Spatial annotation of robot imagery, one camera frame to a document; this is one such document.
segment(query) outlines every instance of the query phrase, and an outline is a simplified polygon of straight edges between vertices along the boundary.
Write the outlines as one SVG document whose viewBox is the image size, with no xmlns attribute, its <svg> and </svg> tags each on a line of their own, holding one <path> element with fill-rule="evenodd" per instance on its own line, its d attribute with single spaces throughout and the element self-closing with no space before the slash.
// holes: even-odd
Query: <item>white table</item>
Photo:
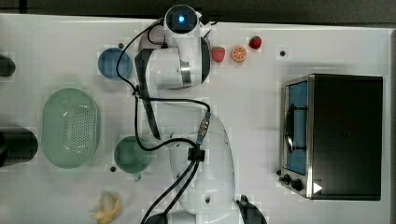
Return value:
<svg viewBox="0 0 396 224">
<path fill-rule="evenodd" d="M 79 82 L 102 114 L 100 145 L 78 172 L 53 166 L 39 145 L 25 164 L 0 168 L 0 223 L 94 223 L 105 191 L 120 196 L 122 212 L 114 223 L 140 223 L 154 200 L 172 183 L 166 150 L 142 179 L 118 169 L 113 152 L 122 137 L 134 134 L 134 98 L 123 82 L 105 79 L 99 54 L 126 44 L 152 21 L 36 15 L 0 15 L 0 53 L 15 60 L 16 73 L 0 78 L 0 126 L 27 127 L 40 142 L 44 103 L 54 92 Z M 271 224 L 389 223 L 390 32 L 387 29 L 223 23 L 210 34 L 212 46 L 229 52 L 253 35 L 261 50 L 248 49 L 247 60 L 226 56 L 212 63 L 208 81 L 168 96 L 203 97 L 222 119 L 231 141 L 236 193 L 246 194 Z M 134 57 L 137 46 L 127 52 Z M 280 57 L 285 50 L 287 55 Z M 285 80 L 310 73 L 383 76 L 384 140 L 380 202 L 307 201 L 281 187 L 279 167 L 280 88 Z M 158 206 L 161 212 L 171 201 Z"/>
</svg>

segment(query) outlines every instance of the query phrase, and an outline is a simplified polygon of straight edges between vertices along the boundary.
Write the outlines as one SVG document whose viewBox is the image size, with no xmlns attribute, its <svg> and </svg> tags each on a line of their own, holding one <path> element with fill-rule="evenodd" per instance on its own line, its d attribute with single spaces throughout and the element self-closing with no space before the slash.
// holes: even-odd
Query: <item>blue bowl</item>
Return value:
<svg viewBox="0 0 396 224">
<path fill-rule="evenodd" d="M 103 76 L 112 79 L 120 80 L 117 76 L 116 65 L 119 57 L 122 54 L 122 49 L 107 49 L 102 52 L 98 60 L 99 71 Z M 124 53 L 119 65 L 120 75 L 124 78 L 129 78 L 132 73 L 132 62 L 128 54 Z"/>
</svg>

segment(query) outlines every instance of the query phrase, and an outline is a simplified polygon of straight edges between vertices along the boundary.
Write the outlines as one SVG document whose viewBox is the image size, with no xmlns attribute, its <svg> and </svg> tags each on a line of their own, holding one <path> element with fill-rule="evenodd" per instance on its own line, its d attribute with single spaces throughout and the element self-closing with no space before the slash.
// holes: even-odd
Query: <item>black toaster oven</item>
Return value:
<svg viewBox="0 0 396 224">
<path fill-rule="evenodd" d="M 284 84 L 282 185 L 307 199 L 378 201 L 382 77 L 313 74 Z"/>
</svg>

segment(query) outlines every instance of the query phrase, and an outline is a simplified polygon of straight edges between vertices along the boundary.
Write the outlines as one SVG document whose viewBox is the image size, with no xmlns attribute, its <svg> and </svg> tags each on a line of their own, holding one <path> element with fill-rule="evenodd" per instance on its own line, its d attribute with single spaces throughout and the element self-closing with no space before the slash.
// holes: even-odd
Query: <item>oven window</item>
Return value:
<svg viewBox="0 0 396 224">
<path fill-rule="evenodd" d="M 289 86 L 289 105 L 295 106 L 292 113 L 294 132 L 292 137 L 292 151 L 287 148 L 286 168 L 300 175 L 305 175 L 306 167 L 306 115 L 308 107 L 308 84 L 300 82 Z"/>
</svg>

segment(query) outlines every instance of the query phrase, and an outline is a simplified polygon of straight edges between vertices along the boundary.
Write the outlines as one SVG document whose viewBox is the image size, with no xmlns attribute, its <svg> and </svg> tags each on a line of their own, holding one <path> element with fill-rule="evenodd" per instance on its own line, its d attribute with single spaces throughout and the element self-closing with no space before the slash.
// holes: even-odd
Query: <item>green mug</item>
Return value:
<svg viewBox="0 0 396 224">
<path fill-rule="evenodd" d="M 148 141 L 143 138 L 139 139 L 144 146 L 147 145 Z M 122 171 L 134 174 L 134 181 L 137 182 L 142 177 L 141 172 L 151 161 L 151 152 L 143 150 L 137 144 L 135 136 L 129 136 L 117 144 L 114 159 Z"/>
</svg>

